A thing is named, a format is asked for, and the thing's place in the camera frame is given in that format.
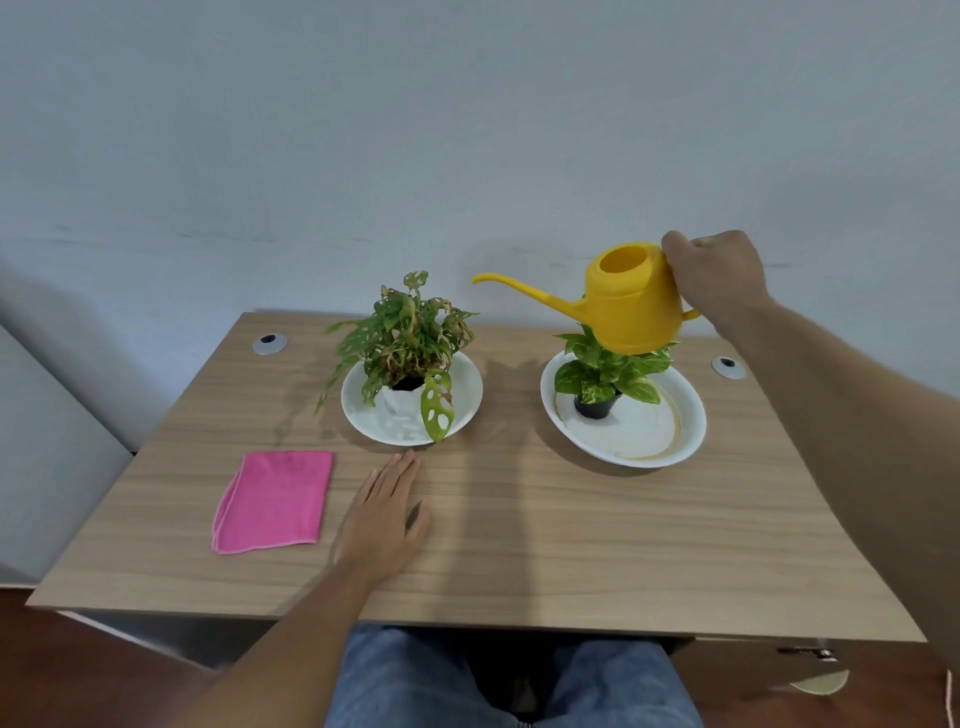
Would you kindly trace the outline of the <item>person's left hand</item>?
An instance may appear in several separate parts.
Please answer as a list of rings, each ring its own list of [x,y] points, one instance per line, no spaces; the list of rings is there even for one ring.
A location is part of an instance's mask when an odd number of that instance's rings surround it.
[[[355,511],[349,506],[342,521],[333,550],[333,568],[345,575],[351,583],[371,594],[384,582],[400,574],[411,563],[420,549],[410,549],[405,543],[407,518],[417,504],[410,501],[421,461],[414,450],[409,453],[409,500],[404,514],[378,512],[378,476],[368,500]]]

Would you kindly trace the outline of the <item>person's right hand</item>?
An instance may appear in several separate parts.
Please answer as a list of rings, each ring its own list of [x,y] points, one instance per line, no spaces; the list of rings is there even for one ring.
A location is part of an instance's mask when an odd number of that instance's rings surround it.
[[[695,298],[684,298],[726,339],[759,310],[774,308],[759,252],[749,236],[730,230],[696,239]]]

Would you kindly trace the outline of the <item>yellow plastic watering can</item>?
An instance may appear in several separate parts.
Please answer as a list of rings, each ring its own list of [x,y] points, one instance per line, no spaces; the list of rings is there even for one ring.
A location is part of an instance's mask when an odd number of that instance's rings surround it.
[[[585,269],[584,292],[564,300],[500,273],[480,273],[473,284],[507,285],[547,308],[591,328],[605,349],[638,356],[666,347],[685,322],[701,312],[686,310],[674,273],[660,245],[630,242],[605,250]]]

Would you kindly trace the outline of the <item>person's left forearm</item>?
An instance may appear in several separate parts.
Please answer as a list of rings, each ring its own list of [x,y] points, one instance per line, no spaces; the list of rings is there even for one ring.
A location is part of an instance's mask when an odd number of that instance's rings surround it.
[[[348,638],[380,578],[335,564],[168,728],[323,728]]]

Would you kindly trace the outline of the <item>person's right forearm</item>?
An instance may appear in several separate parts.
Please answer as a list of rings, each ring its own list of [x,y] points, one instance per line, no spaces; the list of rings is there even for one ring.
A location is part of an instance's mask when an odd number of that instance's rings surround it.
[[[768,295],[695,307],[750,368],[850,540],[960,675],[960,399]]]

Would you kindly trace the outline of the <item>white plant pot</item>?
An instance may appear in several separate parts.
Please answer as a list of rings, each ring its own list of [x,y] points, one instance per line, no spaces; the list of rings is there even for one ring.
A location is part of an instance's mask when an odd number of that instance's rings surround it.
[[[425,386],[423,377],[404,377],[394,386],[381,388],[376,396],[377,406],[382,407],[391,418],[421,421]]]

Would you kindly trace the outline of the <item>pink folded cloth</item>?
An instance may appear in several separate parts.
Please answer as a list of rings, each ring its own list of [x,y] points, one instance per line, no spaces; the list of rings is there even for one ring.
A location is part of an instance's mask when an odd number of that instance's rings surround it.
[[[334,462],[326,450],[245,453],[218,504],[211,551],[236,555],[316,544]]]

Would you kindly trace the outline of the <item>green variegated pothos plant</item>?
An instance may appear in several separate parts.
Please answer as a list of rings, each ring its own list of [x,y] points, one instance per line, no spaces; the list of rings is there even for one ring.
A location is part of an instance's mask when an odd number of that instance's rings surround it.
[[[606,405],[624,395],[644,405],[657,406],[662,397],[649,377],[663,373],[672,364],[670,341],[651,352],[625,355],[602,346],[593,329],[583,323],[581,333],[561,333],[564,352],[573,359],[563,363],[554,375],[558,394],[572,395],[585,406]]]

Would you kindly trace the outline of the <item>green holey-leaf plant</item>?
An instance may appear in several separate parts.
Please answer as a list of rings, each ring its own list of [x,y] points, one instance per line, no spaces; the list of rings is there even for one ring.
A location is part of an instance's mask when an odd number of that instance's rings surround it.
[[[330,390],[355,365],[361,365],[363,403],[374,407],[382,392],[402,392],[406,385],[422,389],[416,414],[430,441],[441,442],[455,417],[451,367],[454,357],[474,341],[469,319],[476,312],[462,310],[448,298],[424,297],[426,271],[407,273],[403,290],[382,286],[372,313],[363,319],[336,321],[325,330],[345,327],[336,349],[339,360],[318,395],[314,414],[320,413]]]

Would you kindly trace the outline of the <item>person's blue jeans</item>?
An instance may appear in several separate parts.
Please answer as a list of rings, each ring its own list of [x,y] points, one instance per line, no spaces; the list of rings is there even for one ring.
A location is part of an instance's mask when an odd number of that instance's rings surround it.
[[[536,728],[705,728],[663,644],[643,637],[549,639],[554,685]],[[486,698],[441,630],[352,630],[325,728],[522,728]]]

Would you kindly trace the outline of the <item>black plant pot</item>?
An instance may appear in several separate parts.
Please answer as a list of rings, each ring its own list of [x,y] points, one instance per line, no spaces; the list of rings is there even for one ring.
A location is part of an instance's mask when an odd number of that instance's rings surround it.
[[[609,399],[599,402],[586,402],[580,394],[574,397],[574,407],[583,417],[591,420],[603,420],[611,414],[615,404],[618,402],[622,393],[614,390],[614,395]]]

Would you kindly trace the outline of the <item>white deep plate, brown stains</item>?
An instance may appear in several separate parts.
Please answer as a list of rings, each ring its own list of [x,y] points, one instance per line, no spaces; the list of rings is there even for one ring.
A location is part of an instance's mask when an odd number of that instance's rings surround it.
[[[704,443],[706,408],[693,385],[676,368],[650,376],[660,394],[659,404],[623,396],[605,418],[579,413],[572,394],[559,394],[555,375],[572,361],[559,352],[542,371],[539,390],[544,409],[558,431],[584,453],[606,463],[636,469],[661,469],[694,455]]]

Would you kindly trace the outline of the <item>grey partition panel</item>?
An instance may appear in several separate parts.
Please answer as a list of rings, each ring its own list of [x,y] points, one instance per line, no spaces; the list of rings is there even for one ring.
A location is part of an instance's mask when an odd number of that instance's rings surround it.
[[[133,460],[14,309],[0,262],[0,590],[35,588]]]

